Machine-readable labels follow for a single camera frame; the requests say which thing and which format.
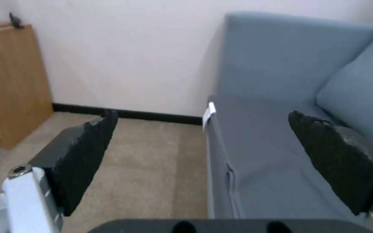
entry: wooden cabinet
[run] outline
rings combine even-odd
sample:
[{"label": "wooden cabinet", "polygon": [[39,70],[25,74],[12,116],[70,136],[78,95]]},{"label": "wooden cabinet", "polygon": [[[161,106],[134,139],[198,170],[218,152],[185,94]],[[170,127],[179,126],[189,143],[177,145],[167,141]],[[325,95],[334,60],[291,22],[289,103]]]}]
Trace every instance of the wooden cabinet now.
[{"label": "wooden cabinet", "polygon": [[31,25],[0,28],[0,146],[14,147],[53,113]]}]

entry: white wall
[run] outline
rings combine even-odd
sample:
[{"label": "white wall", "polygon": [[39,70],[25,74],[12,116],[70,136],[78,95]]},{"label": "white wall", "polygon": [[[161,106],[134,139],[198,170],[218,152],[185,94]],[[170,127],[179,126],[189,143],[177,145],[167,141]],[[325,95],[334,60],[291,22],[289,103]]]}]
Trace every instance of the white wall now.
[{"label": "white wall", "polygon": [[373,0],[0,0],[37,32],[53,101],[200,116],[228,11],[373,24]]}]

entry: blue sofa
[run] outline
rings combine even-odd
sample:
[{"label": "blue sofa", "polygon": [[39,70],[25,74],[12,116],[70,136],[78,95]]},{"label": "blue sofa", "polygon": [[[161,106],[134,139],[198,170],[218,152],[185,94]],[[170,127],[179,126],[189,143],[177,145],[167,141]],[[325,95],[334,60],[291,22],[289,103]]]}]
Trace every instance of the blue sofa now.
[{"label": "blue sofa", "polygon": [[287,117],[298,110],[351,126],[318,106],[317,95],[372,42],[370,25],[227,14],[219,80],[209,97],[216,113],[205,126],[210,218],[364,224],[365,214],[352,214],[312,166]]}]

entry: sofa cushion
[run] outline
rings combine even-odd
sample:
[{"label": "sofa cushion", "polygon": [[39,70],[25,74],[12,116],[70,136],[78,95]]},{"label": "sofa cushion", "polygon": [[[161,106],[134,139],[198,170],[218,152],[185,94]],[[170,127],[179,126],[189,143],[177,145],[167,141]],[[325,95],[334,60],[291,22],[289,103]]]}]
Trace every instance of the sofa cushion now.
[{"label": "sofa cushion", "polygon": [[209,124],[223,148],[235,218],[327,218],[361,223],[313,167],[288,123],[298,110],[325,117],[315,106],[262,99],[211,97]]},{"label": "sofa cushion", "polygon": [[329,79],[317,104],[373,140],[373,42]]}]

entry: blue pillow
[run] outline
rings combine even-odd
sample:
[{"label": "blue pillow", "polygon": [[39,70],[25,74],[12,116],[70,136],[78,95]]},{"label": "blue pillow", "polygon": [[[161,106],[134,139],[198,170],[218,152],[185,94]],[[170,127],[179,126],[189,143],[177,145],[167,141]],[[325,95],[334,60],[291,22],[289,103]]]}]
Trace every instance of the blue pillow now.
[{"label": "blue pillow", "polygon": [[330,77],[316,101],[373,141],[373,42]]}]

